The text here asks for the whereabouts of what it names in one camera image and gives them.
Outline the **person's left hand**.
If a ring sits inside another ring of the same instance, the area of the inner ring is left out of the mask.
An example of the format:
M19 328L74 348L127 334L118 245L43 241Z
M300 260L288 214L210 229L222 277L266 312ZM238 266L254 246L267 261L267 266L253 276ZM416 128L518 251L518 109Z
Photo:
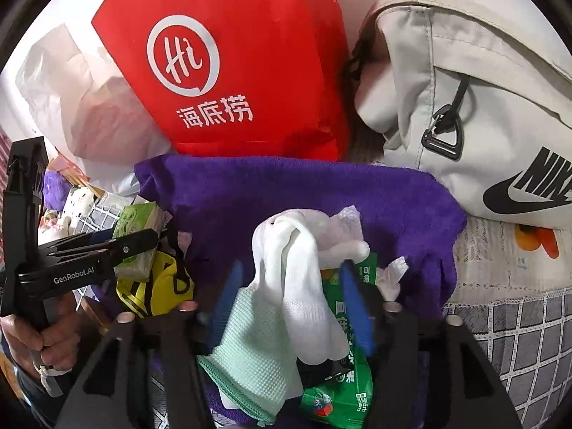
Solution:
M75 295L71 292L60 296L56 302L58 321L42 332L16 315L1 318L2 332L13 360L35 381L40 381L40 374L33 363L33 351L40 353L46 366L57 371L68 371L75 366L82 322L76 307Z

